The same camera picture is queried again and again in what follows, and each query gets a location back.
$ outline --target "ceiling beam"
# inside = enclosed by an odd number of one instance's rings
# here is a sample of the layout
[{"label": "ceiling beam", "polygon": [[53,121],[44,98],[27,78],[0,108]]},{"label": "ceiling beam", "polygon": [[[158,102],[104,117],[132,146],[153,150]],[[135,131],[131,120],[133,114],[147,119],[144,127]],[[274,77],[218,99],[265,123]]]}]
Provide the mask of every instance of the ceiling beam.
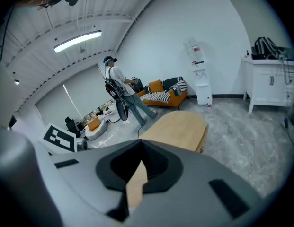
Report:
[{"label": "ceiling beam", "polygon": [[70,67],[61,71],[59,74],[55,75],[54,77],[46,81],[38,90],[36,90],[35,93],[33,93],[32,96],[24,103],[22,108],[19,110],[19,113],[21,113],[30,105],[36,104],[39,100],[41,100],[45,95],[47,95],[57,86],[61,85],[62,83],[64,83],[71,77],[75,76],[76,74],[80,73],[81,71],[93,67],[96,64],[101,65],[104,57],[109,55],[115,57],[115,54],[113,52],[96,54],[74,65],[71,65]]},{"label": "ceiling beam", "polygon": [[[79,26],[86,27],[91,26],[96,23],[108,22],[108,23],[131,23],[133,21],[132,17],[126,15],[101,15],[101,16],[93,16],[88,18],[79,19]],[[14,69],[18,65],[18,61],[22,58],[28,56],[33,50],[36,50],[39,46],[43,45],[47,40],[55,39],[60,33],[72,31],[77,29],[77,21],[66,21],[61,23],[60,25],[53,26],[53,29],[47,29],[45,32],[36,35],[34,39],[32,39],[31,43],[26,42],[28,46],[24,48],[21,52],[19,52],[15,58],[7,65],[7,67]]]},{"label": "ceiling beam", "polygon": [[[141,4],[140,6],[138,6],[139,9],[137,10],[137,12],[136,12],[134,18],[136,18],[136,17],[139,16],[139,14],[141,13],[141,11],[142,11],[142,10],[148,5],[148,3],[149,3],[151,0],[141,0],[141,1],[143,1],[143,2],[142,2],[142,4]],[[115,47],[115,50],[114,50],[115,53],[117,52],[117,50],[118,50],[120,44],[122,43],[122,41],[123,41],[125,35],[128,33],[128,30],[131,28],[131,26],[132,26],[132,24],[133,24],[134,22],[135,22],[135,19],[133,19],[133,20],[129,23],[129,25],[127,26],[126,30],[123,32],[122,36],[121,36],[120,39],[118,40],[118,43],[116,44],[116,47]]]}]

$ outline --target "ceiling light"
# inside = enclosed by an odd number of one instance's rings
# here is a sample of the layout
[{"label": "ceiling light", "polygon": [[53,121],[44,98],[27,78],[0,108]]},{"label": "ceiling light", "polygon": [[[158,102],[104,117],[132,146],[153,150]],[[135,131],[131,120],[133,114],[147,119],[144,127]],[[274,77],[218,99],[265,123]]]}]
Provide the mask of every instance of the ceiling light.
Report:
[{"label": "ceiling light", "polygon": [[72,45],[78,44],[80,42],[83,42],[89,39],[97,38],[100,36],[101,36],[101,30],[79,35],[77,37],[74,37],[72,39],[66,40],[65,42],[58,44],[57,46],[54,47],[54,50],[56,53],[58,53],[64,49],[67,49],[68,47]]}]

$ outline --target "striped blanket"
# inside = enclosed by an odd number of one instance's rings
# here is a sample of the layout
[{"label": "striped blanket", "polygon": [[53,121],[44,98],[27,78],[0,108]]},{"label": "striped blanket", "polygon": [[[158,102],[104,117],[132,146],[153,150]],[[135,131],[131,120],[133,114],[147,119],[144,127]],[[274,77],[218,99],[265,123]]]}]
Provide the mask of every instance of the striped blanket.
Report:
[{"label": "striped blanket", "polygon": [[[187,85],[185,81],[181,80],[178,83],[181,89],[181,92],[185,91],[187,89]],[[164,92],[158,92],[158,93],[147,93],[145,95],[142,95],[140,99],[143,100],[149,100],[149,101],[156,101],[156,102],[162,102],[162,103],[169,103],[170,98],[170,92],[164,91]]]}]

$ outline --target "standing man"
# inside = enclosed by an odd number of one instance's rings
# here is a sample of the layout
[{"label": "standing man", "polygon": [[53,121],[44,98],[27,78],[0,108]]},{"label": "standing man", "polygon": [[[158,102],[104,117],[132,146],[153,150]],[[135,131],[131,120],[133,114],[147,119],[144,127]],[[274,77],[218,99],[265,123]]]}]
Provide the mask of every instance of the standing man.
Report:
[{"label": "standing man", "polygon": [[139,122],[141,126],[144,126],[146,123],[146,119],[142,118],[140,113],[138,112],[136,107],[139,107],[142,109],[150,118],[155,118],[157,112],[156,110],[151,111],[150,108],[146,104],[144,104],[141,99],[138,97],[138,95],[133,91],[133,89],[130,87],[129,83],[136,83],[136,81],[132,81],[127,79],[120,69],[116,66],[114,66],[114,62],[116,62],[117,59],[113,59],[111,56],[106,56],[104,58],[104,64],[106,67],[106,78],[111,78],[118,83],[120,83],[126,91],[123,92],[122,98],[127,103],[128,107],[132,111],[133,115]]}]

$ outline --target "white t-shirt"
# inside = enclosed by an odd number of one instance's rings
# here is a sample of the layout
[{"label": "white t-shirt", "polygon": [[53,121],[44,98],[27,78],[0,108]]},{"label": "white t-shirt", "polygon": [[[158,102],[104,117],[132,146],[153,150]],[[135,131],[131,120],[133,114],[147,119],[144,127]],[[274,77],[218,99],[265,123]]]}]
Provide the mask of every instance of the white t-shirt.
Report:
[{"label": "white t-shirt", "polygon": [[[108,69],[106,70],[106,78],[109,78],[109,69],[110,67],[108,67]],[[126,80],[126,77],[122,74],[122,72],[117,66],[111,67],[110,78],[115,81],[118,81],[126,89],[126,92],[124,92],[124,96],[130,96],[135,94],[135,92],[130,87],[130,85],[124,83],[124,81]]]}]

